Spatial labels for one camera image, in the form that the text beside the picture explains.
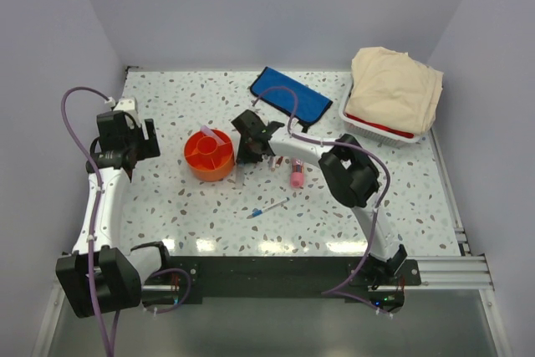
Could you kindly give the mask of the orange round organizer container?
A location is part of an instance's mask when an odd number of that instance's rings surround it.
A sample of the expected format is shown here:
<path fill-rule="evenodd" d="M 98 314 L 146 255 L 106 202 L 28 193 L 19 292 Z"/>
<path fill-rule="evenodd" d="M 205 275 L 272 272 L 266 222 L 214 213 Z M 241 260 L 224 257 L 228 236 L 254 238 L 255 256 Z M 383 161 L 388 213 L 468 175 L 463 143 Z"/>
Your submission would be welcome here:
<path fill-rule="evenodd" d="M 200 181 L 220 181 L 229 176 L 235 166 L 231 138 L 223 131 L 211 131 L 216 138 L 197 131 L 184 146 L 186 164 Z"/>

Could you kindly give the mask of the blue cap white pen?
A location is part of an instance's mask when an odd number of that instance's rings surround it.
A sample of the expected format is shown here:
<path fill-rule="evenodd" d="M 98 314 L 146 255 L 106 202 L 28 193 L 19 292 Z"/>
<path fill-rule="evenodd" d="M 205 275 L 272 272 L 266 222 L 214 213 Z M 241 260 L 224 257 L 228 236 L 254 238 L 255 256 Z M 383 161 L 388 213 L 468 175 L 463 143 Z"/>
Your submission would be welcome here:
<path fill-rule="evenodd" d="M 258 217 L 266 212 L 269 212 L 271 211 L 272 209 L 274 208 L 277 208 L 277 207 L 280 207 L 282 205 L 284 205 L 285 203 L 287 203 L 289 201 L 289 198 L 288 197 L 284 197 L 283 199 L 279 200 L 279 201 L 276 201 L 268 206 L 264 206 L 264 207 L 260 207 L 260 208 L 255 208 L 252 210 L 252 212 L 247 216 L 247 219 L 253 219 L 255 217 Z"/>

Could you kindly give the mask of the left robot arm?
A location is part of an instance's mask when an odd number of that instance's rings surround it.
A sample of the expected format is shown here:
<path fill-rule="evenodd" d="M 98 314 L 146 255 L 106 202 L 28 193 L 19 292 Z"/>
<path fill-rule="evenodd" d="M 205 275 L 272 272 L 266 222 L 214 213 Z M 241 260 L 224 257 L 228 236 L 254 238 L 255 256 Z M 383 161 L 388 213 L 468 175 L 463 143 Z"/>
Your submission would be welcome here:
<path fill-rule="evenodd" d="M 72 252 L 56 262 L 56 275 L 80 318 L 136 307 L 149 278 L 165 283 L 173 263 L 163 242 L 130 249 L 120 246 L 125 194 L 138 162 L 156 158 L 160 148 L 152 119 L 141 120 L 132 108 L 116 106 L 97 116 L 99 135 L 84 148 L 89 197 L 84 223 Z"/>

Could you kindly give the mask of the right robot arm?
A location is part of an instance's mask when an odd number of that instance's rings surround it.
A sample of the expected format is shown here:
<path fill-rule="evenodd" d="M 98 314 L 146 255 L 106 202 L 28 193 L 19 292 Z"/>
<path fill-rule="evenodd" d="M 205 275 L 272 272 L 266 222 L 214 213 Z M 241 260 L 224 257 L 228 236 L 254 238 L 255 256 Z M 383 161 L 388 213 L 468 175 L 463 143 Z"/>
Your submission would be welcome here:
<path fill-rule="evenodd" d="M 266 156 L 286 156 L 321 170 L 331 196 L 352 211 L 367 239 L 359 271 L 383 284 L 393 283 L 402 274 L 407 252 L 382 209 L 391 183 L 384 162 L 352 135 L 322 139 L 294 133 L 284 123 L 264 123 L 251 110 L 242 112 L 232 125 L 240 135 L 238 161 L 252 164 Z"/>

